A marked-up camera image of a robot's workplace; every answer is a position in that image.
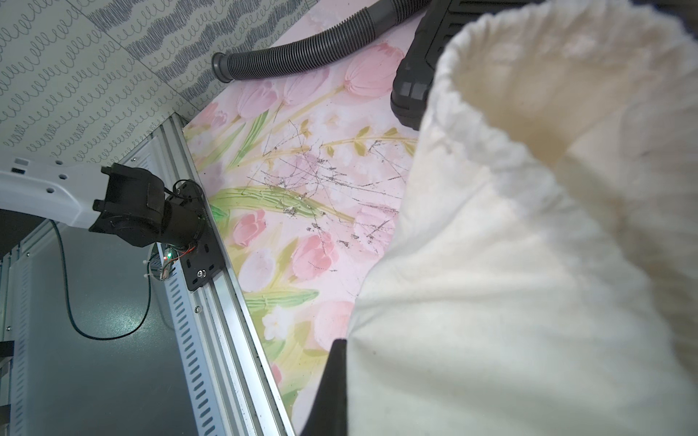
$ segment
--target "squiggle pattern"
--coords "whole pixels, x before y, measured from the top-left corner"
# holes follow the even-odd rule
[[[0,0],[0,146],[122,159],[224,85],[210,53],[266,47],[315,0]]]

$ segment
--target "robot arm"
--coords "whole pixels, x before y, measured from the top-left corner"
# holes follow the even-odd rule
[[[207,226],[196,195],[166,199],[163,181],[142,168],[46,163],[0,150],[0,209],[116,234],[137,247],[196,245]]]

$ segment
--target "red wire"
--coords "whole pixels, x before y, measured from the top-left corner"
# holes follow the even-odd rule
[[[180,259],[182,256],[184,256],[184,255],[186,255],[186,254],[189,254],[189,253],[191,253],[192,251],[194,251],[194,248],[196,248],[196,246],[193,246],[192,248],[189,248],[187,251],[185,251],[184,253],[180,254],[180,255],[177,256],[176,258],[168,260],[168,263],[166,263],[166,264],[163,266],[163,271],[164,271],[166,268],[168,268],[168,267],[170,266],[170,264],[175,263],[175,262],[176,262],[178,259]]]

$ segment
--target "pink tulip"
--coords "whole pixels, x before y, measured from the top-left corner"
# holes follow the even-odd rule
[[[269,182],[283,186],[286,189],[298,189],[301,186],[317,181],[318,157],[311,153],[294,155],[290,159],[276,161],[279,169],[269,175]]]
[[[276,385],[279,386],[281,380],[283,380],[283,376],[281,375],[281,369],[275,363],[272,363],[272,376],[274,376]]]
[[[381,257],[385,254],[395,232],[394,215],[377,207],[361,207],[354,219],[354,234],[365,249]]]
[[[309,73],[291,77],[283,88],[283,103],[297,105],[303,103],[310,95],[317,91],[329,77],[329,70],[321,68]]]
[[[335,339],[346,338],[349,316],[354,303],[328,301],[322,303],[313,320],[313,337],[319,346],[329,351]]]
[[[218,128],[222,127],[225,125],[225,122],[228,120],[228,114],[226,114],[224,111],[219,110],[217,111],[209,124],[211,124],[211,128]]]
[[[334,249],[332,235],[322,232],[301,239],[291,256],[293,273],[300,280],[310,280],[327,271],[339,260]]]
[[[269,80],[247,82],[237,101],[237,113],[242,118],[255,118],[268,110],[278,98],[276,87]]]
[[[272,251],[268,248],[264,248],[255,251],[245,259],[245,262],[243,262],[237,274],[237,282],[240,284],[240,289],[242,289],[243,292],[259,292],[272,282],[275,270],[276,260],[272,257]],[[281,320],[283,322],[274,319],[270,320],[270,322],[272,324],[279,324],[275,326],[278,329],[288,329],[288,325],[286,324],[291,323],[291,321],[286,319],[284,315],[286,314],[273,312],[272,318],[283,318]]]
[[[267,228],[262,209],[240,218],[232,230],[232,240],[239,246],[247,247],[250,242]]]
[[[352,59],[344,75],[344,87],[356,96],[381,97],[390,93],[395,72],[405,54],[381,43],[365,49]]]
[[[202,124],[211,124],[216,115],[216,110],[218,109],[218,103],[212,102],[208,106],[204,107],[204,110],[199,112],[199,115],[195,116],[191,121],[193,125],[201,126]]]
[[[223,188],[225,177],[223,176],[223,163],[215,162],[200,170],[201,186],[208,197],[212,197]]]

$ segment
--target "hose end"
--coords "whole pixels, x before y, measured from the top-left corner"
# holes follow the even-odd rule
[[[225,58],[225,55],[221,52],[214,53],[213,57],[211,58],[211,69],[214,71],[214,75],[216,76],[216,79],[220,80],[223,83],[228,83],[232,79],[227,78],[226,76],[223,75],[223,71],[221,70],[221,61]]]

